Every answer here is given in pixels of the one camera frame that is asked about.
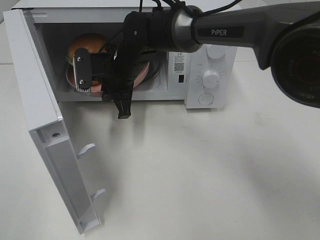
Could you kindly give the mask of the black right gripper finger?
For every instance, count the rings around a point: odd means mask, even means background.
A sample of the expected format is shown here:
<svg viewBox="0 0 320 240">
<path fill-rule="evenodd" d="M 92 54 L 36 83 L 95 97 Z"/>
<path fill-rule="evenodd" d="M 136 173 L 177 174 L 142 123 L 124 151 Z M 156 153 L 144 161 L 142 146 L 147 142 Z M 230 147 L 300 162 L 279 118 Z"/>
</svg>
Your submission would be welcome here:
<svg viewBox="0 0 320 240">
<path fill-rule="evenodd" d="M 131 116 L 131 98 L 115 98 L 113 102 L 118 109 L 118 119 L 128 119 Z"/>
</svg>

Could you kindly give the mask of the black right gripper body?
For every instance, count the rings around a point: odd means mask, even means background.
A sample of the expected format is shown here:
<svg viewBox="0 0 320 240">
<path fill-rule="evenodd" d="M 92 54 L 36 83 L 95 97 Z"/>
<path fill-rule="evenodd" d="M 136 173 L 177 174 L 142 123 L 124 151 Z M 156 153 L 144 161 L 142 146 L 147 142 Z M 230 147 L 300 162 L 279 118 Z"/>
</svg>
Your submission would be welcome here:
<svg viewBox="0 0 320 240">
<path fill-rule="evenodd" d="M 105 52 L 89 54 L 89 79 L 101 84 L 101 90 L 113 101 L 131 101 L 134 83 L 140 72 L 148 65 L 144 45 L 122 43 Z"/>
</svg>

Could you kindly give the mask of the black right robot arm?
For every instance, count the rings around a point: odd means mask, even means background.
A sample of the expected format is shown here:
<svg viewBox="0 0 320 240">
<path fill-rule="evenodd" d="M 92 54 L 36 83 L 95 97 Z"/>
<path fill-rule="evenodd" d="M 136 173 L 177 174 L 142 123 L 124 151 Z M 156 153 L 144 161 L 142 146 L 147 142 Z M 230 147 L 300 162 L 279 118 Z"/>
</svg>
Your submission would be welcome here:
<svg viewBox="0 0 320 240">
<path fill-rule="evenodd" d="M 102 90 L 131 116 L 134 68 L 156 52 L 196 52 L 202 45 L 251 48 L 260 69 L 271 69 L 279 89 L 293 101 L 320 106 L 320 3 L 318 1 L 206 12 L 169 0 L 151 12 L 126 15 L 118 48 L 105 62 Z"/>
</svg>

